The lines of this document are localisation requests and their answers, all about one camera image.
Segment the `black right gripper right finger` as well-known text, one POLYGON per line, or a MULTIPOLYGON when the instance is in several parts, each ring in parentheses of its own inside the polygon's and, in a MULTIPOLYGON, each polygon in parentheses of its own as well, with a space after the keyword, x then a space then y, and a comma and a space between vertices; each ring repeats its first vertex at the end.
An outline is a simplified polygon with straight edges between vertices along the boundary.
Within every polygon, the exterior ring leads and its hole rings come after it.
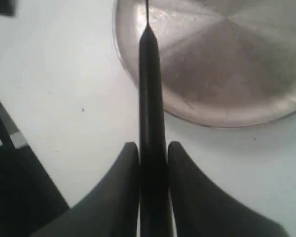
POLYGON ((181 143, 168 146, 168 173, 179 237, 286 237, 275 221, 251 210, 212 182, 181 143))

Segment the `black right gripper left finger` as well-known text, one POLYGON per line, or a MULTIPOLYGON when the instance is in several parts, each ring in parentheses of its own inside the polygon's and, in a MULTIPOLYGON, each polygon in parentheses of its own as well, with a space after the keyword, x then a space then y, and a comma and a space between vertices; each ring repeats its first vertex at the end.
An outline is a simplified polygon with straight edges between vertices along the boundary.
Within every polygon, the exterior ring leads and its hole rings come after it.
POLYGON ((79 203, 44 226, 35 237, 134 237, 140 200, 139 156, 125 143, 115 163, 79 203))

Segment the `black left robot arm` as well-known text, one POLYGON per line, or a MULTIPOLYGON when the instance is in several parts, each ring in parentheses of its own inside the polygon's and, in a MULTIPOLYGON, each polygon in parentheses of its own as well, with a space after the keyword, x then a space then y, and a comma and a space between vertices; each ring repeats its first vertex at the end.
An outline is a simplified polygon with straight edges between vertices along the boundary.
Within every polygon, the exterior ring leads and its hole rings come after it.
POLYGON ((16 148, 0 114, 0 237, 29 237, 69 205, 29 145, 16 148))

